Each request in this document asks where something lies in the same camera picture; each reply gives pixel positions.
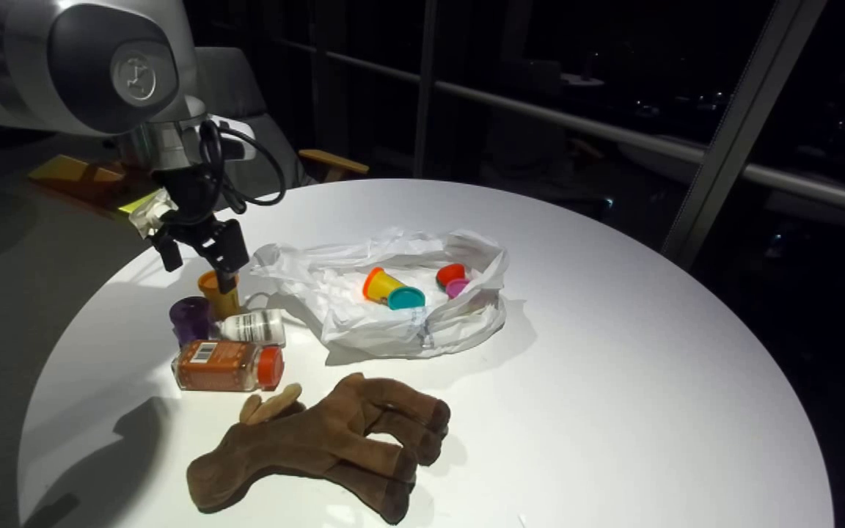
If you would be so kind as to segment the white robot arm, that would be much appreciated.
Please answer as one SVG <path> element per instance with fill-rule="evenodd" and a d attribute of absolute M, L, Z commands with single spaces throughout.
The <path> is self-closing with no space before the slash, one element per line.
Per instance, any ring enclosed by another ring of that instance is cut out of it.
<path fill-rule="evenodd" d="M 242 225 L 217 219 L 232 131 L 196 92 L 196 48 L 183 0 L 0 0 L 0 127 L 111 137 L 166 191 L 145 238 L 169 271 L 179 247 L 204 256 L 223 291 L 249 262 Z"/>

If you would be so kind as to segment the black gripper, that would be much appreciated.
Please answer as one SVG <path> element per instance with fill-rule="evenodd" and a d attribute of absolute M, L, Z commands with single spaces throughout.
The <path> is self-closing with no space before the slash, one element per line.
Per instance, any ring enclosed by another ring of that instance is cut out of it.
<path fill-rule="evenodd" d="M 199 168 L 161 171 L 155 183 L 176 203 L 161 218 L 161 228 L 151 238 L 169 273 L 183 268 L 176 241 L 204 247 L 199 256 L 211 265 L 221 291 L 232 291 L 238 271 L 249 265 L 248 241 L 238 219 L 217 219 L 221 183 Z"/>

